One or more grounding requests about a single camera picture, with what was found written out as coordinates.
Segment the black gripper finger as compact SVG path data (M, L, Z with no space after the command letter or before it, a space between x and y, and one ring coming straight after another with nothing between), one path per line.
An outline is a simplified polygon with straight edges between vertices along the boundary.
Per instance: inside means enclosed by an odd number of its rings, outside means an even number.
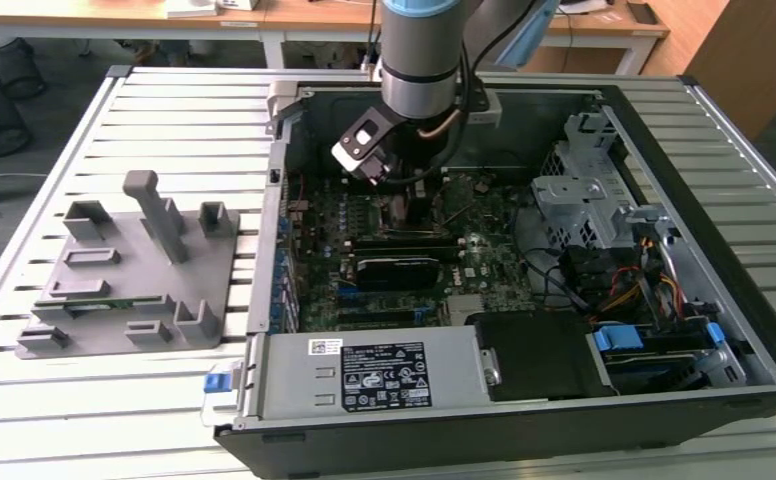
M422 226L429 222L437 188L438 185L432 180L418 180L406 187L405 222L408 226Z

